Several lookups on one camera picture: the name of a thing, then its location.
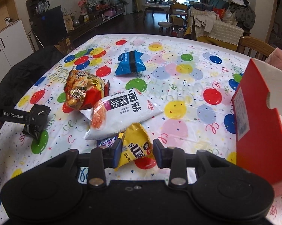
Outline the black small snack packet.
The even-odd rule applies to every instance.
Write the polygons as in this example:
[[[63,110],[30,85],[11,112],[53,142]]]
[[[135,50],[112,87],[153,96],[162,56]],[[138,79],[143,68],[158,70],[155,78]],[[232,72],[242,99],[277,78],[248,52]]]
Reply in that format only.
[[[35,104],[29,111],[27,122],[24,124],[22,133],[30,135],[35,140],[39,141],[41,133],[47,125],[47,118],[50,111],[49,106]]]

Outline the wooden dining chair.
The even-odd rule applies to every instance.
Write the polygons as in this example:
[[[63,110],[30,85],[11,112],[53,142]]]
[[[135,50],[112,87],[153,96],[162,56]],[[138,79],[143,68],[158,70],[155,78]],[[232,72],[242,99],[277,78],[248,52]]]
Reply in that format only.
[[[245,54],[246,49],[248,49],[247,56],[260,60],[265,60],[275,50],[274,47],[260,39],[242,36],[239,39],[237,52]]]

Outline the purple candy packet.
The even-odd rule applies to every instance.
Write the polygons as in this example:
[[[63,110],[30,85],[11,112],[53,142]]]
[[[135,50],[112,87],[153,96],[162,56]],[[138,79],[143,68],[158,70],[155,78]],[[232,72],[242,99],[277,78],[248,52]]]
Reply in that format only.
[[[112,136],[112,137],[108,137],[102,140],[97,140],[96,141],[96,145],[97,147],[101,147],[101,146],[105,146],[105,147],[111,147],[114,142],[117,140],[118,136]]]

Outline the red cardboard shoe box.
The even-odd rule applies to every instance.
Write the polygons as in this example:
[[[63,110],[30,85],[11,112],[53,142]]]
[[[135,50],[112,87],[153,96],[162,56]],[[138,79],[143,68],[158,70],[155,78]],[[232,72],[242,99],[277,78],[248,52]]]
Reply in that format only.
[[[232,97],[237,165],[282,196],[282,71],[252,58]]]

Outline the black jacket on chair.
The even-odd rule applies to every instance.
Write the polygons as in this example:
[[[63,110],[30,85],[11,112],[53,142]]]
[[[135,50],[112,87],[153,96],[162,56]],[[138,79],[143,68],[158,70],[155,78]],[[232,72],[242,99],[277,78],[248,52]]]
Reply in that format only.
[[[0,106],[15,107],[25,93],[63,57],[59,45],[46,46],[14,65],[0,83]]]

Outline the white spicy strip bag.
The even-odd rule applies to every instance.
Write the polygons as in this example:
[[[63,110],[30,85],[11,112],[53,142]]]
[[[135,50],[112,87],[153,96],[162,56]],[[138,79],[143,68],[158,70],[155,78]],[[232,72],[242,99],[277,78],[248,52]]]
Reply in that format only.
[[[126,130],[131,124],[144,122],[163,112],[164,103],[136,88],[99,100],[91,109],[82,110],[90,120],[86,140],[102,140]]]

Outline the yellow candy bag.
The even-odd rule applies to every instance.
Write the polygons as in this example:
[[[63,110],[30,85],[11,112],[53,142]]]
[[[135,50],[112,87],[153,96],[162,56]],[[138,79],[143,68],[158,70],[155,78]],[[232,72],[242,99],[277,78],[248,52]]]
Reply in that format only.
[[[140,158],[154,158],[151,140],[140,123],[131,124],[118,137],[122,141],[122,150],[116,170]]]

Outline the sofa with cream cover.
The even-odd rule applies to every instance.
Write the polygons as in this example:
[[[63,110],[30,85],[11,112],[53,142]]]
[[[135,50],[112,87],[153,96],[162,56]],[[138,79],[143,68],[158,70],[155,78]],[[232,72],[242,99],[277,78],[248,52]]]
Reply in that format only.
[[[237,50],[244,30],[220,20],[213,11],[188,10],[187,29],[184,38]]]

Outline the white cabinet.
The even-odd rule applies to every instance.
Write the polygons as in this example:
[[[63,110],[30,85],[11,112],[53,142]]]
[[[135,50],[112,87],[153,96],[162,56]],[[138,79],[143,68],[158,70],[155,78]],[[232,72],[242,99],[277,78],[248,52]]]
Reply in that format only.
[[[0,32],[0,83],[9,70],[33,53],[21,20]]]

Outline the small round stool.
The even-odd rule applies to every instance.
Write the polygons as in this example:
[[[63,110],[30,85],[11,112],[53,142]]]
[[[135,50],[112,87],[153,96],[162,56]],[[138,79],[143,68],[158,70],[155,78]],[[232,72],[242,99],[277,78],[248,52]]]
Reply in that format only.
[[[166,33],[169,34],[172,31],[172,23],[166,22],[166,21],[161,21],[158,22],[159,25],[159,33],[163,33],[163,30],[166,30]]]

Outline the dark tv console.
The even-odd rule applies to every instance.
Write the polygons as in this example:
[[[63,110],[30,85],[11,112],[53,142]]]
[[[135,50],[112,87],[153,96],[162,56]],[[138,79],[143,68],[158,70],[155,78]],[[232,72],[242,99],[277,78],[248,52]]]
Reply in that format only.
[[[123,3],[117,5],[111,5],[107,8],[97,10],[89,15],[89,20],[81,23],[75,27],[74,30],[69,31],[67,36],[63,39],[69,38],[71,42],[77,40],[84,34],[96,30],[99,26],[104,23],[123,15],[125,7]]]

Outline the balloon pattern tablecloth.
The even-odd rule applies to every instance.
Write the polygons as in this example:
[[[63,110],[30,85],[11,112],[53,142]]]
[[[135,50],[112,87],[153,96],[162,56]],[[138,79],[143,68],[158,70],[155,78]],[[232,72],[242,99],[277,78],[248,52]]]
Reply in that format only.
[[[95,36],[1,115],[0,224],[282,223],[282,70]]]

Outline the blue snack packet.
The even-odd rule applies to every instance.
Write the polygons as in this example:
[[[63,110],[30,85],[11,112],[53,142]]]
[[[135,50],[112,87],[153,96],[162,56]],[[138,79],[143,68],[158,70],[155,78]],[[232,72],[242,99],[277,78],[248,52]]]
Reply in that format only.
[[[145,71],[146,66],[141,59],[142,56],[143,53],[136,50],[124,52],[119,55],[119,63],[115,75],[119,76]]]

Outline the orange red chip bag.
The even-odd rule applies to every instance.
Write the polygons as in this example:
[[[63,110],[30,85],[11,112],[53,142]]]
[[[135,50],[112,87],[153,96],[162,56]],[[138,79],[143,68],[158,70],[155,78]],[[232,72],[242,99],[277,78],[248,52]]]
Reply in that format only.
[[[73,110],[87,110],[108,96],[110,82],[85,71],[72,69],[64,86],[66,105]]]

